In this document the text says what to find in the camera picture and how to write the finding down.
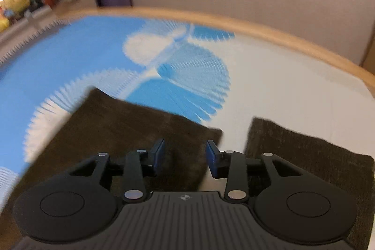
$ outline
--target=metal screw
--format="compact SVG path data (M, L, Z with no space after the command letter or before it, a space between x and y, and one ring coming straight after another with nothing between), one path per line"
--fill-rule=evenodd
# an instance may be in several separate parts
M232 190L228 192L228 197L231 199L244 199L246 197L246 193L241 190Z
M127 199L139 199L143 196L143 192L140 190L129 190L125 192L124 196Z

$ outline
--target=blue and white pattern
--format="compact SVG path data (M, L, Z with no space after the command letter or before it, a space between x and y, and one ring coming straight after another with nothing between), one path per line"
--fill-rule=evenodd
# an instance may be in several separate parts
M59 128L96 87L118 98L139 77L136 72L114 69L90 73L66 84L37 107L25 136L25 161L32 163Z
M210 120L230 80L225 63L199 42L233 37L193 24L125 17L86 17L66 26L20 54L1 76L0 113L9 124L0 129L0 166L22 172L92 87L197 123ZM7 185L12 177L6 176Z
M18 175L15 172L0 166L0 213L17 181Z

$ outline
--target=ribbed black surface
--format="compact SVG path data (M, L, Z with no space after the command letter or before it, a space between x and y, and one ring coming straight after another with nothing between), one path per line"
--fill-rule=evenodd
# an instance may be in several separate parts
M92 238L65 245L43 244L24 238L14 248L55 249L353 250L344 241L324 246L282 241L264 231L246 206L226 203L217 192L155 192L146 202L126 205L110 227Z

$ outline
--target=dark brown fabric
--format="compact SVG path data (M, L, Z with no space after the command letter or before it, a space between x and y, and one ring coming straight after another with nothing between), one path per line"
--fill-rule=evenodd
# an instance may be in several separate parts
M15 187L0 215L0 249L21 239L11 215L14 200L26 189L98 152L112 158L145 148L164 138L163 173L147 180L150 190L195 191L205 175L205 142L220 141L222 132L172 115L113 99L92 90ZM118 187L114 180L114 189Z
M357 200L357 220L348 241L367 250L374 220L374 160L354 154L325 140L285 129L272 121L255 118L245 154L249 158L270 152L338 186Z

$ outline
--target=logo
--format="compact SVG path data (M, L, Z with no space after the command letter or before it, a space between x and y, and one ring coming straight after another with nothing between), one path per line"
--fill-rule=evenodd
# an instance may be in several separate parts
M192 198L192 197L189 196L189 195L187 195L187 194L185 194L185 195L182 195L180 198L181 198L183 201L187 201L187 200L189 200L189 199Z

